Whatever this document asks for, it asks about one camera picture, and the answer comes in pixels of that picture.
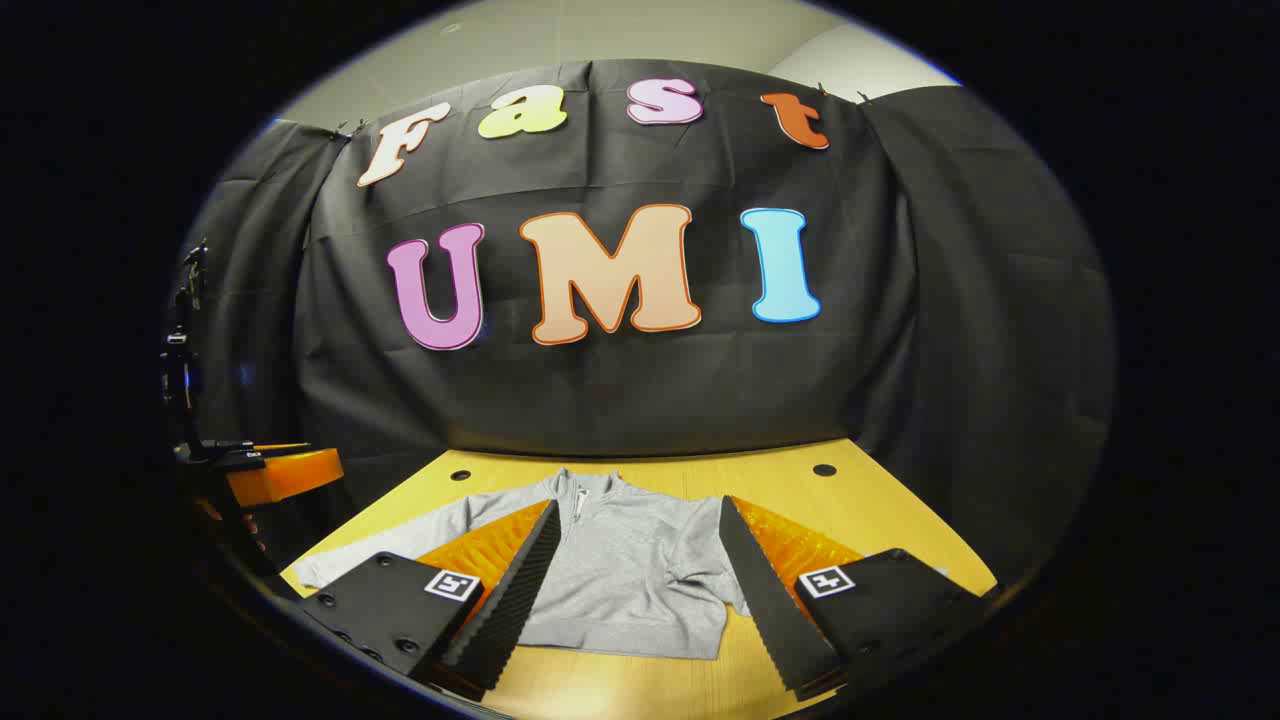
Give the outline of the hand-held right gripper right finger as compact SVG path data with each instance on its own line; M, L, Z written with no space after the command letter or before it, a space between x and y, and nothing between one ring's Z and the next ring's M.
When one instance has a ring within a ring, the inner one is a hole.
M977 593L902 548L869 556L727 495L719 538L765 651L799 700L873 691L984 619Z

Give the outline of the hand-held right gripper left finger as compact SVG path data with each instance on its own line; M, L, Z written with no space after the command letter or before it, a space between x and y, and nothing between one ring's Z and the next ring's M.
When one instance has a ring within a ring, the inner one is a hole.
M466 700L497 687L561 543L544 500L412 559L379 551L302 600L370 659Z

